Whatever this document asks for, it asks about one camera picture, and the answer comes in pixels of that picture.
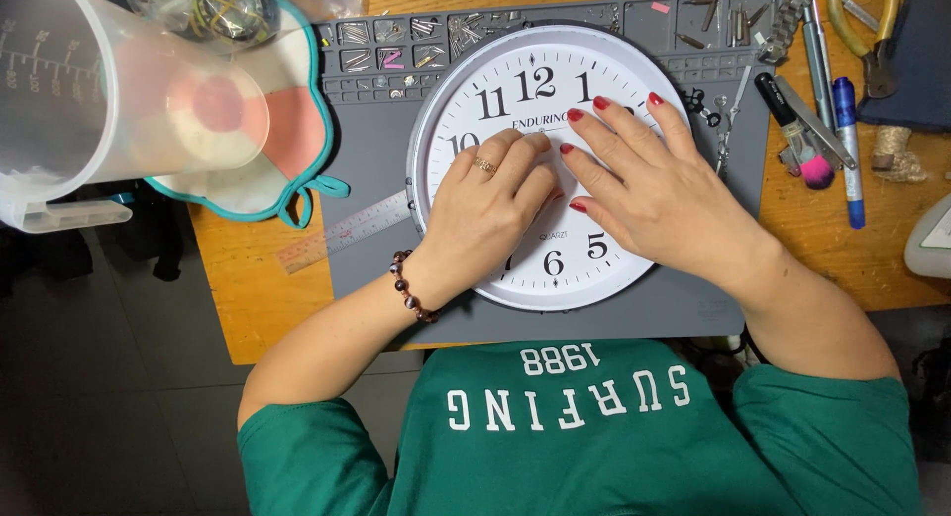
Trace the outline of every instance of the hand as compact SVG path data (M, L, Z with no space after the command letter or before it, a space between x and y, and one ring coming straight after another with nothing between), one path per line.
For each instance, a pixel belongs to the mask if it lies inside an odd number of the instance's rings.
M403 266L424 308L440 308L501 265L541 208L565 195L551 165L532 167L551 146L544 133L509 129L456 156L435 194L426 235ZM476 158L495 174L476 166Z
M776 252L772 238L707 165L680 112L651 93L648 111L667 145L620 104L594 99L597 117L569 111L572 129L611 169L570 144L561 152L590 197L587 212L624 249L727 289Z

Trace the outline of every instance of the gold ring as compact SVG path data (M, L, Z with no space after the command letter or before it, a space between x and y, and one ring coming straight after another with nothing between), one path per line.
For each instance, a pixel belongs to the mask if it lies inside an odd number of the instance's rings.
M479 167L482 170L485 170L486 172L489 173L490 176L495 176L496 167L493 164L489 163L488 161L482 159L481 157L475 158L473 165L475 165L476 167Z

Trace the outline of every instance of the green t-shirt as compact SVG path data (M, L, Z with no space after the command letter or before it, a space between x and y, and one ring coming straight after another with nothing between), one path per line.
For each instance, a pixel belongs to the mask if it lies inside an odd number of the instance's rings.
M256 516L922 513L908 401L892 378L737 382L650 340L434 352L388 479L342 399L268 406L238 435Z

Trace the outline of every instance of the brush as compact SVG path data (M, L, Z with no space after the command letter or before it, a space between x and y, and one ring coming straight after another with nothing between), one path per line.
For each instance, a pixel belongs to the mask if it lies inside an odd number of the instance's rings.
M783 136L790 144L790 149L802 170L802 179L805 186L811 190L824 190L832 185L835 179L835 170L829 166L826 158L816 152L805 138L805 131L799 117L792 110L786 97L780 92L769 72L762 72L753 80L760 96L767 103L773 118L783 130Z

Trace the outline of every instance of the wall clock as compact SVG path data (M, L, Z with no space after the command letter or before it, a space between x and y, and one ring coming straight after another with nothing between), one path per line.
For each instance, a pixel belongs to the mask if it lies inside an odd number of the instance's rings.
M558 156L585 142L566 111L590 111L601 95L621 102L660 134L645 107L648 94L677 99L670 80L627 40L579 22L544 21L487 37L454 62L428 95L410 137L407 191L417 230L425 233L435 192L460 150L505 128L545 132L552 150L539 158L557 169L566 198L549 206L512 256L475 290L518 310L570 310L610 297L653 265L631 255L584 213L568 208L587 195ZM681 116L687 114L679 102Z

